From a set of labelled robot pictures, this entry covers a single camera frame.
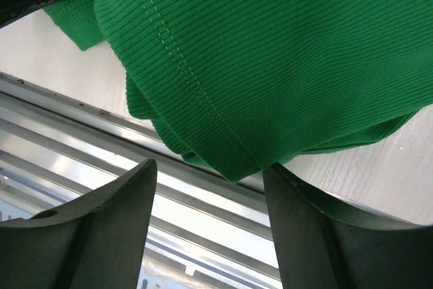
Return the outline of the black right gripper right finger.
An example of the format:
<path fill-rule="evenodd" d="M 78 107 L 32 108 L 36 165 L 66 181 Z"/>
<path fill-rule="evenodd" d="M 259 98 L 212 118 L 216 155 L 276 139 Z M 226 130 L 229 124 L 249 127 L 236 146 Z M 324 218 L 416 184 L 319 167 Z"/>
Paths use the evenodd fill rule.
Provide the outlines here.
<path fill-rule="evenodd" d="M 280 164 L 263 173 L 284 288 L 431 288 L 432 227 L 351 205 Z"/>

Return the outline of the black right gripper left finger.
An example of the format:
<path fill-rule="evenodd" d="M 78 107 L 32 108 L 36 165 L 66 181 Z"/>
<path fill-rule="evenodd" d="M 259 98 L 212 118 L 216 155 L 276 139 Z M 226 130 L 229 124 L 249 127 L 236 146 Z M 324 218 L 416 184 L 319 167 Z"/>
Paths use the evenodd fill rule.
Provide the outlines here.
<path fill-rule="evenodd" d="M 156 180 L 149 159 L 65 204 L 1 222 L 1 287 L 136 288 Z"/>

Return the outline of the green tank top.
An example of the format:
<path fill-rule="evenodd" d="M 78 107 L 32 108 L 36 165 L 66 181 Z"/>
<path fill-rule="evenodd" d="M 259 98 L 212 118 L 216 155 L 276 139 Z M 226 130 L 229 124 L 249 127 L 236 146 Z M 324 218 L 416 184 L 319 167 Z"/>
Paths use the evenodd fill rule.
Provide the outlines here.
<path fill-rule="evenodd" d="M 126 70 L 131 116 L 229 181 L 365 146 L 432 103 L 432 0 L 65 0 Z"/>

